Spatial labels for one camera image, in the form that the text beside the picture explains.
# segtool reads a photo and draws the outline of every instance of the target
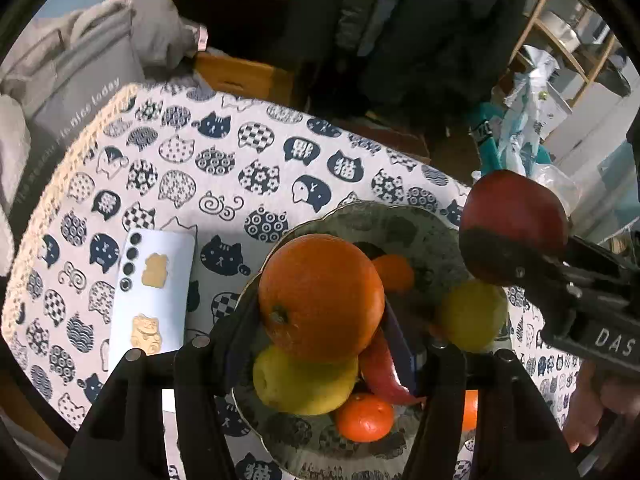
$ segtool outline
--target yellow citrus fruit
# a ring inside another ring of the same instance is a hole
[[[451,289],[436,313],[442,333],[467,352],[484,351],[500,332],[507,314],[504,290],[480,280]]]
[[[358,357],[338,364],[300,361],[271,345],[254,362],[254,387],[270,408],[293,415],[332,412],[349,398],[358,378]]]

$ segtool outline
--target finger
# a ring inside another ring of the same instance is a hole
[[[589,426],[576,418],[571,419],[567,415],[562,435],[569,446],[569,450],[574,452],[580,444],[583,446],[592,446],[598,437],[598,427]]]
[[[578,371],[578,378],[575,381],[576,388],[591,389],[591,380],[596,372],[596,365],[592,361],[584,361]]]
[[[628,384],[620,378],[610,377],[602,385],[600,399],[612,412],[636,418],[640,413],[640,384]]]
[[[569,401],[569,413],[587,426],[597,426],[602,418],[604,406],[600,398],[590,388],[575,390]]]
[[[604,412],[598,396],[590,389],[582,386],[576,389],[569,402],[562,434],[571,452],[580,444],[590,446],[598,437],[598,423]]]

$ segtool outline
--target table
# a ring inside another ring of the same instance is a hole
[[[132,226],[196,237],[191,338],[234,309],[273,244],[294,226],[354,200],[379,200],[422,207],[455,229],[467,193],[435,168],[280,105],[128,86],[81,134],[44,193],[8,285],[2,333],[34,387],[77,429],[108,370],[117,258],[96,257],[96,235],[113,241],[112,255]],[[201,263],[206,244],[234,253],[233,261],[223,259],[224,275]],[[578,359],[544,345],[540,311],[521,289],[507,293],[504,335],[563,424]],[[238,474],[290,477],[230,397],[216,403]],[[184,478],[175,415],[164,412],[164,422],[171,472]],[[473,440],[462,447],[456,478],[467,475],[472,449]]]

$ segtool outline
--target wooden floor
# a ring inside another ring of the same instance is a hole
[[[19,426],[58,449],[66,450],[62,441],[49,429],[31,407],[14,380],[0,370],[0,408]]]

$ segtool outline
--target white phone case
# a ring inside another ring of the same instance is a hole
[[[132,243],[138,235],[138,243]],[[109,373],[131,348],[155,354],[182,346],[194,246],[190,234],[136,228],[129,231],[113,300]],[[132,248],[137,251],[135,257]],[[132,272],[127,264],[133,264]],[[161,285],[159,278],[164,271]],[[155,286],[143,281],[155,281]]]

